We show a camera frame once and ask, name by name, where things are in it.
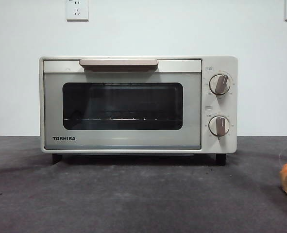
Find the gray table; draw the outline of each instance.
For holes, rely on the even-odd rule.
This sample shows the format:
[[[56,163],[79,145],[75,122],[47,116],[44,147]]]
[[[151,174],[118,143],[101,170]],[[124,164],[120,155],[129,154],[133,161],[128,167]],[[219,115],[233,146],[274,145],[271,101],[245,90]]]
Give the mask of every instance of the gray table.
[[[0,233],[287,232],[287,137],[241,137],[213,155],[67,156],[0,137]]]

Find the timer knob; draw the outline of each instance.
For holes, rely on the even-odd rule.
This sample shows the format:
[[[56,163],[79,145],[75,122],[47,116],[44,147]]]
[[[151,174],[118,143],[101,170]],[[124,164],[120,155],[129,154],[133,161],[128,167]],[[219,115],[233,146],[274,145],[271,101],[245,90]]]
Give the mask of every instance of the timer knob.
[[[209,130],[210,132],[218,137],[222,137],[229,132],[230,123],[223,116],[215,116],[209,122]]]
[[[230,89],[229,76],[218,74],[211,78],[209,82],[210,90],[216,95],[224,95]]]

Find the toshiba logo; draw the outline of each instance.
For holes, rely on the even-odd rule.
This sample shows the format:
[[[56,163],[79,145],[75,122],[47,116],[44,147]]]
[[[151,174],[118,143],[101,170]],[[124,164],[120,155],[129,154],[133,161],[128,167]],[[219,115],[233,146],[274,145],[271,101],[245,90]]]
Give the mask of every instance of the toshiba logo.
[[[54,141],[75,141],[75,137],[52,137]]]

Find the oven door handle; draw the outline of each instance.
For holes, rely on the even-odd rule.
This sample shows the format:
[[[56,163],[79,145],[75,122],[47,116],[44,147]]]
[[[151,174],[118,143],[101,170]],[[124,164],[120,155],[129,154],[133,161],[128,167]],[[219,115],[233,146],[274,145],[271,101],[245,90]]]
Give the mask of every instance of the oven door handle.
[[[148,72],[158,67],[157,59],[81,59],[79,63],[93,72]]]

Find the knob label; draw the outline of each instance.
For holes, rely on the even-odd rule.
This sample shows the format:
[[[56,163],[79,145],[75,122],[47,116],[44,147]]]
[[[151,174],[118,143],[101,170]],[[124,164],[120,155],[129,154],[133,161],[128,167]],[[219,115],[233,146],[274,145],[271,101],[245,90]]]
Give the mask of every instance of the knob label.
[[[206,67],[206,71],[213,71],[213,67]]]

